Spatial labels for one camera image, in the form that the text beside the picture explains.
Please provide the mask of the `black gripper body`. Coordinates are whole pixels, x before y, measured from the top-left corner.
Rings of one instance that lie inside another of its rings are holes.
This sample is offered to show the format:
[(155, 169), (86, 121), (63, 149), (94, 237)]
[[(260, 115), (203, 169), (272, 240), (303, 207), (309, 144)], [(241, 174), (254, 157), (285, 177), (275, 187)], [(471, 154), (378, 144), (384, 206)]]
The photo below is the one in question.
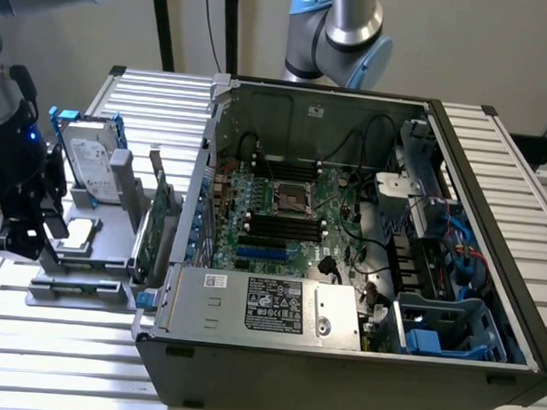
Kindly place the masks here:
[(22, 99), (11, 115), (0, 120), (0, 212), (7, 217), (29, 217), (28, 203), (45, 195), (47, 147), (37, 117), (33, 105)]

